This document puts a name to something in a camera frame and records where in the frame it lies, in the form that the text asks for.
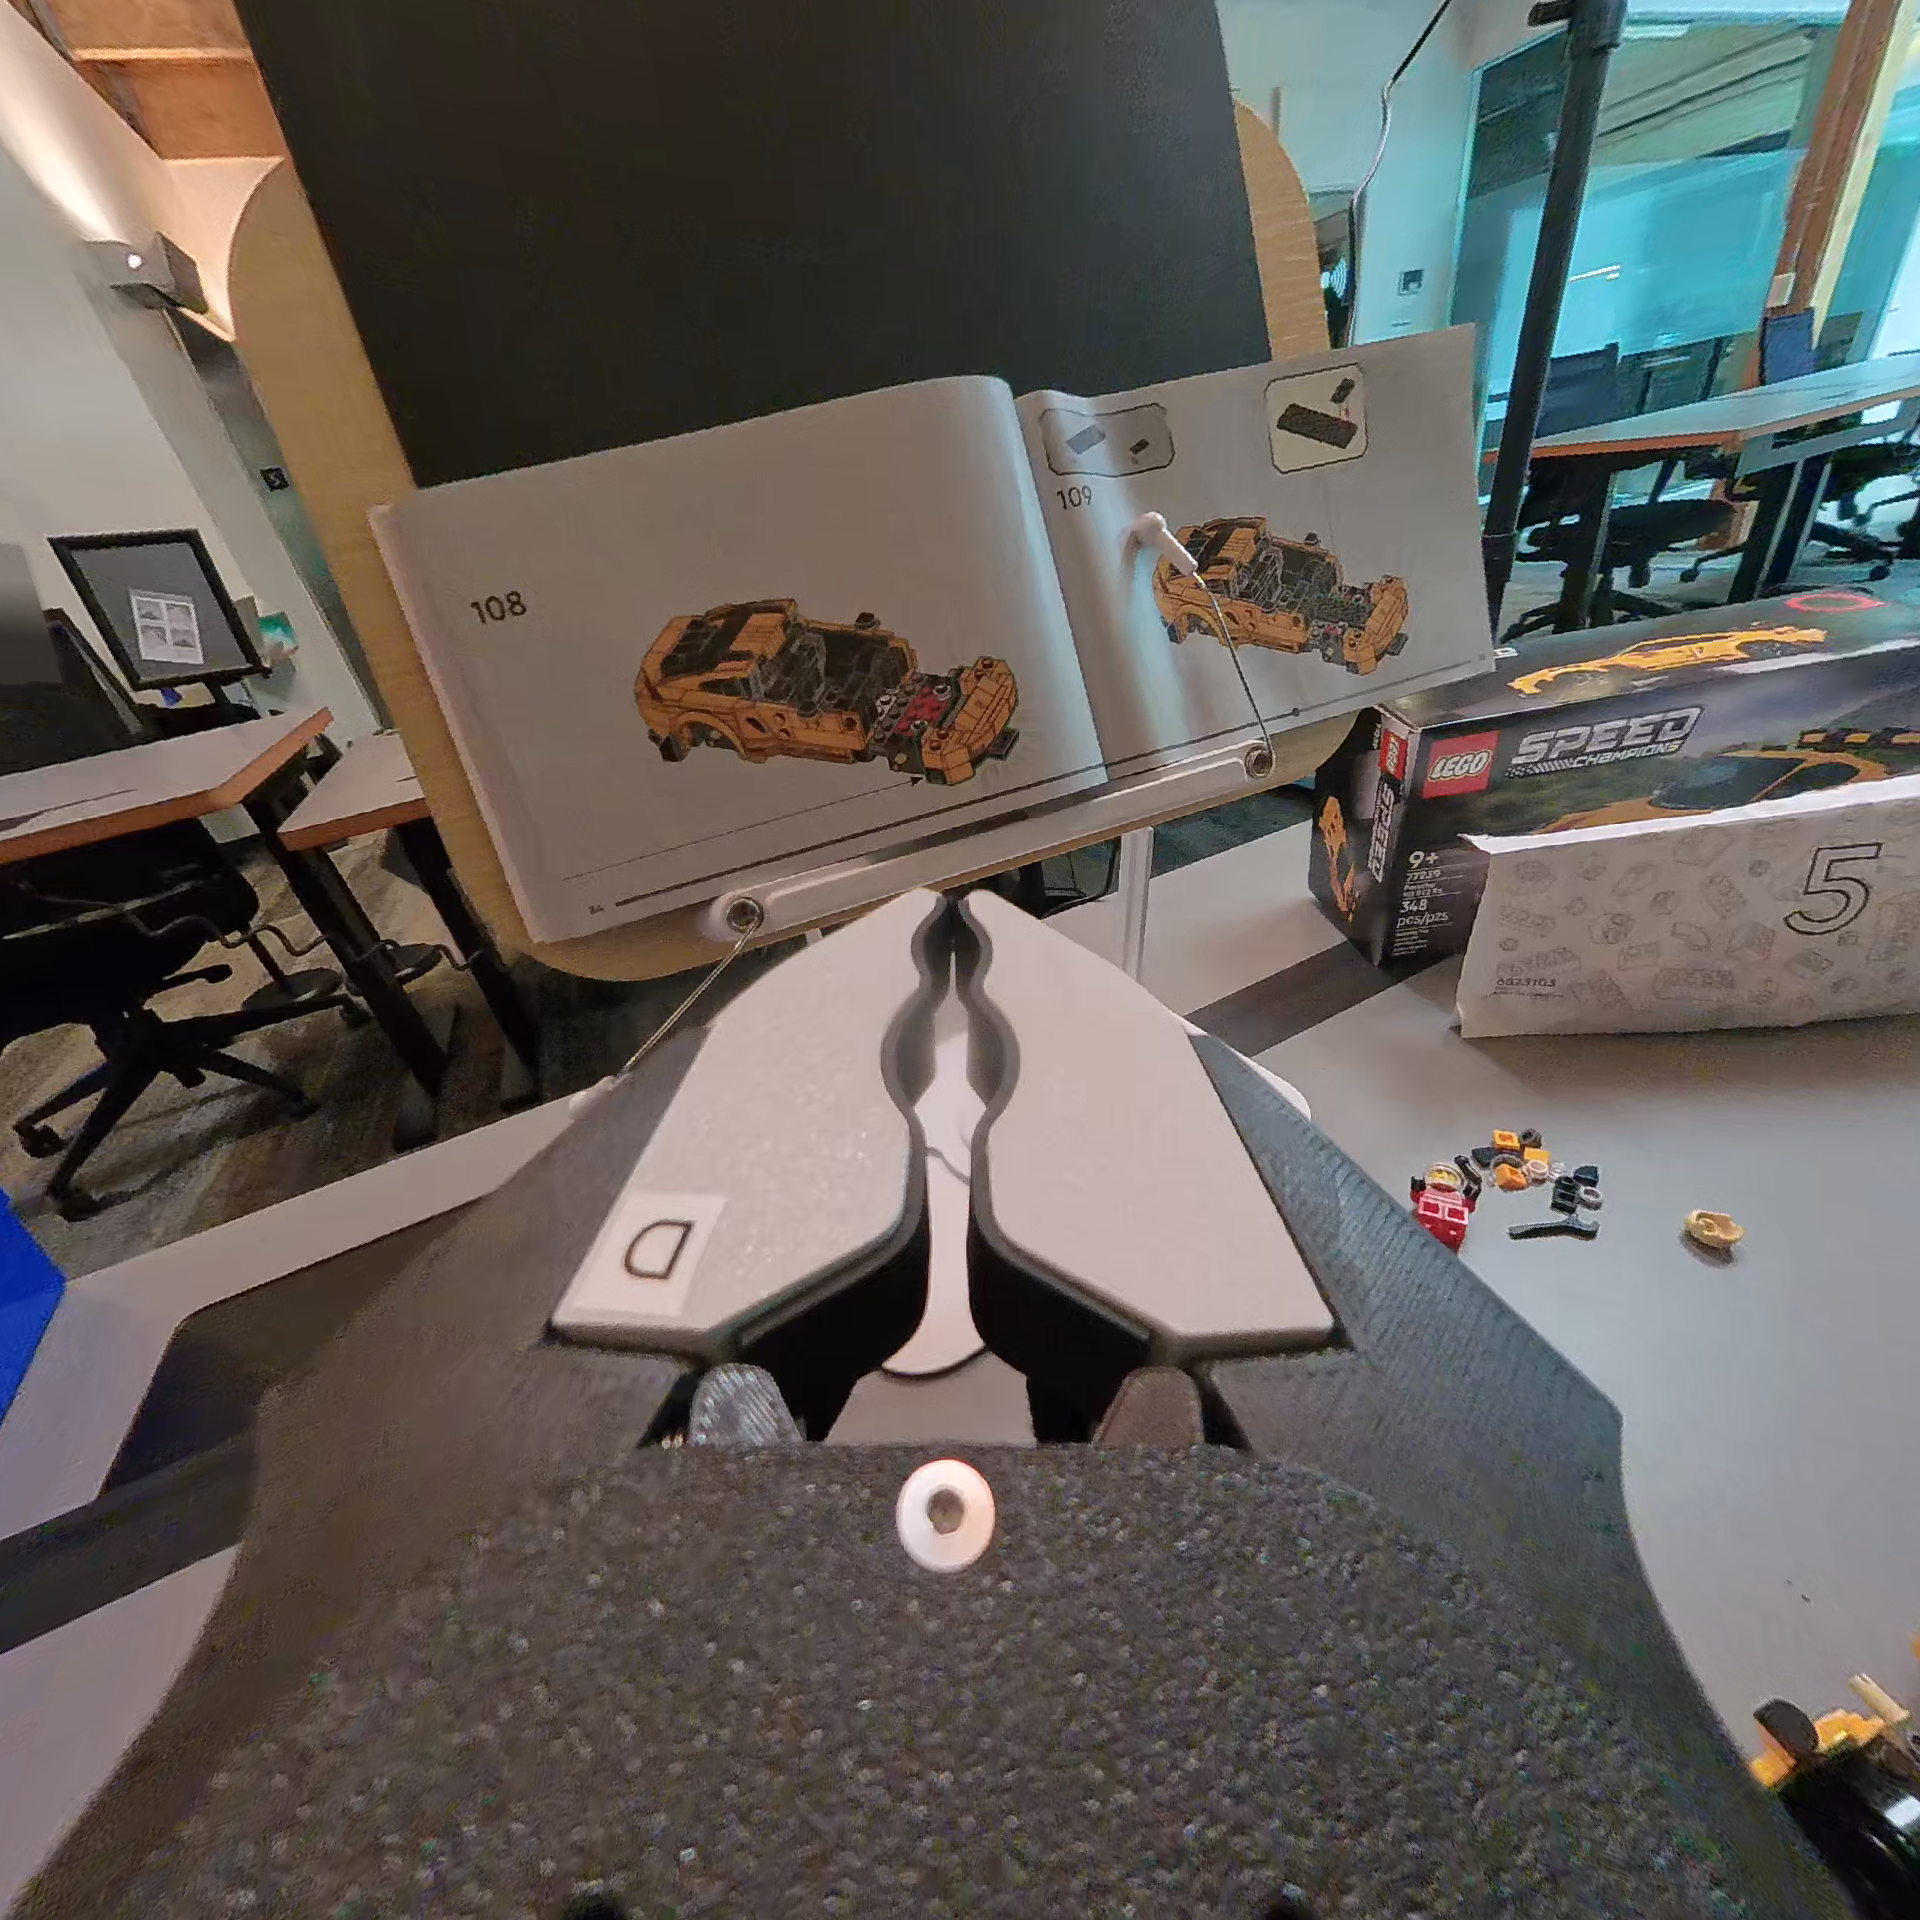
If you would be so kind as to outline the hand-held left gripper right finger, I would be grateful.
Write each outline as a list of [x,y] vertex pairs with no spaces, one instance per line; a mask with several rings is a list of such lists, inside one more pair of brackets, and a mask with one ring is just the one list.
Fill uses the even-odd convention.
[[1091,1440],[1141,1368],[1338,1343],[1187,1019],[989,891],[960,901],[960,1000],[969,1308],[1038,1440]]

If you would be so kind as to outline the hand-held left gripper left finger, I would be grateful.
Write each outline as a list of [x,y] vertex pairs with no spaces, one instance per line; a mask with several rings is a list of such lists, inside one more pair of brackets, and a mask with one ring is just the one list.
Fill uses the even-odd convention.
[[920,1102],[948,901],[905,894],[731,999],[568,1276],[549,1335],[768,1373],[805,1438],[928,1308]]

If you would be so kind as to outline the yellow toy brick car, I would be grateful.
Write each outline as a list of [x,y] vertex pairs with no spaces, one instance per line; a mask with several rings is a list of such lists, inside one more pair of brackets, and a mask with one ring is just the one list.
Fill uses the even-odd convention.
[[1916,1715],[1872,1675],[1854,1708],[1808,1715],[1782,1696],[1753,1710],[1753,1778],[1790,1815],[1861,1916],[1917,1916]]

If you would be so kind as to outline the white book stand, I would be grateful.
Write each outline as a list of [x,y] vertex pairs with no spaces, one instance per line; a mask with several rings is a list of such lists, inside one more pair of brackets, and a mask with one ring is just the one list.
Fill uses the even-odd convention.
[[1120,1348],[1171,1360],[1320,1347],[1331,1308],[1283,1226],[1197,1048],[1138,981],[993,891],[986,854],[930,846],[738,887],[713,939],[861,915],[782,963],[689,1048],[633,1056],[564,1144],[626,1142],[625,1176],[574,1256],[549,1333],[596,1351],[715,1362],[819,1335],[861,1375],[922,1326],[928,1130],[953,1112],[937,1024],[955,1006],[962,1227],[986,1277],[1091,1311]]

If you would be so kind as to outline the pile of small toy bricks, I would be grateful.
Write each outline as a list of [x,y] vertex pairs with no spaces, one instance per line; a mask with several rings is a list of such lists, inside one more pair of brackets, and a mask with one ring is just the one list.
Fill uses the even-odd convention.
[[1486,1192],[1537,1198],[1560,1216],[1595,1213],[1602,1207],[1601,1171],[1557,1158],[1533,1130],[1493,1132],[1488,1140],[1454,1155],[1454,1171],[1470,1207]]

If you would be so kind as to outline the open instruction booklet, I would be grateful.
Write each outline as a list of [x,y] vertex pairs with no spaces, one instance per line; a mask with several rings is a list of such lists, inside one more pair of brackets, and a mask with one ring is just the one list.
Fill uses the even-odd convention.
[[371,519],[555,943],[1481,671],[1476,359],[930,376]]

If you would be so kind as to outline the white printed paper bag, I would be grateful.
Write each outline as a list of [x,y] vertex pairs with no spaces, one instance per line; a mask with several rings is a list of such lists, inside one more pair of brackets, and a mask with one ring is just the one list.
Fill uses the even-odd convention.
[[1917,780],[1673,822],[1490,836],[1464,1040],[1805,1027],[1917,1011]]

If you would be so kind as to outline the black office chair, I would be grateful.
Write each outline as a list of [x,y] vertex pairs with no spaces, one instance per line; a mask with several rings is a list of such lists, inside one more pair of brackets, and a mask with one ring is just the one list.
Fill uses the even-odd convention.
[[[1548,367],[1533,442],[1544,444],[1577,428],[1606,426],[1621,413],[1619,343],[1557,354]],[[1590,604],[1580,627],[1604,627],[1621,616],[1666,613],[1666,604],[1643,591],[1650,580],[1650,565],[1681,546],[1730,542],[1745,517],[1745,506],[1721,493],[1670,493],[1670,482],[1684,462],[1684,455],[1666,453],[1648,498],[1621,506],[1613,501],[1621,467],[1606,469],[1586,455],[1554,459],[1533,450],[1517,514],[1517,531],[1528,534],[1528,544],[1517,559],[1560,565],[1562,583],[1549,604],[1517,615],[1504,631],[1504,640],[1531,634],[1569,634],[1576,627],[1566,619],[1573,599],[1571,572],[1573,559],[1584,556],[1586,534],[1581,525],[1590,506],[1604,508],[1604,528],[1590,567]]]
[[302,943],[194,824],[34,854],[4,866],[3,1047],[84,1029],[99,1063],[13,1118],[18,1144],[54,1160],[43,1202],[67,1220],[104,1210],[83,1172],[160,1079],[210,1076],[274,1095],[304,1119],[320,1104],[233,1045],[306,1016],[354,1013],[344,974],[294,970]]

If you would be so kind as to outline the black toy car box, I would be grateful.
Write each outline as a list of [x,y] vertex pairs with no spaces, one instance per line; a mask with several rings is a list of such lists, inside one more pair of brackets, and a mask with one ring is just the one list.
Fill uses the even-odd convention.
[[1917,610],[1792,591],[1537,637],[1368,708],[1313,789],[1308,885],[1376,967],[1461,952],[1470,838],[1681,820],[1908,778]]

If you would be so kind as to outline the blue plastic bin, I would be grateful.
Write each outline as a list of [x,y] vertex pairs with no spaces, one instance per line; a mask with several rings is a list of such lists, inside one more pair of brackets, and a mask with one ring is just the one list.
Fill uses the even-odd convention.
[[61,1268],[3,1192],[3,1416],[10,1414],[61,1299]]

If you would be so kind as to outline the black framed display stand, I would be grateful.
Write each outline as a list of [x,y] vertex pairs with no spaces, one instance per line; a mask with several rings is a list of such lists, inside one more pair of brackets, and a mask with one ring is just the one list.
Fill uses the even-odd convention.
[[258,683],[269,667],[194,528],[123,534],[52,534],[49,546],[97,634],[142,692]]

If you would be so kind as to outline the light wooden panel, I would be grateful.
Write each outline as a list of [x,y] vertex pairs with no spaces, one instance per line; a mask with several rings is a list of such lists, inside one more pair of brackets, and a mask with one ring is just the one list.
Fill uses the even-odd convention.
[[1026,807],[1008,822],[916,827],[889,854],[805,854],[793,877],[722,883],[693,904],[542,943],[473,796],[440,695],[405,621],[371,514],[413,492],[413,476],[378,391],[345,293],[297,174],[278,163],[246,204],[233,237],[232,304],[238,346],[294,484],[314,517],[333,580],[368,653],[425,803],[476,915],[507,955],[528,952],[571,976],[644,981],[843,920],[889,896],[986,879],[1026,862],[1118,836],[1145,851],[1153,829],[1308,778],[1333,755],[1336,717],[1283,732],[1269,767],[1242,752],[1128,774],[1082,796]]

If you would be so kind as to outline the large dark panel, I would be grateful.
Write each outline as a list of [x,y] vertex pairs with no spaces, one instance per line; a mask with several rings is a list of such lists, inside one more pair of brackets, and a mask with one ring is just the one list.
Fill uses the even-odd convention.
[[1269,357],[1214,4],[236,12],[420,486]]

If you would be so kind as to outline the black tripod pole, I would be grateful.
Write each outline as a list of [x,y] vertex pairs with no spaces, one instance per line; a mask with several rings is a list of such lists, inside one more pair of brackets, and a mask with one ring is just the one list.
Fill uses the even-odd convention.
[[1552,346],[1563,311],[1577,219],[1586,199],[1602,90],[1625,31],[1628,2],[1541,2],[1531,26],[1569,30],[1566,84],[1554,123],[1554,143],[1544,192],[1544,219],[1528,276],[1528,299],[1514,375],[1506,391],[1496,482],[1481,525],[1486,607],[1500,627],[1521,536],[1521,503],[1530,455],[1539,436]]

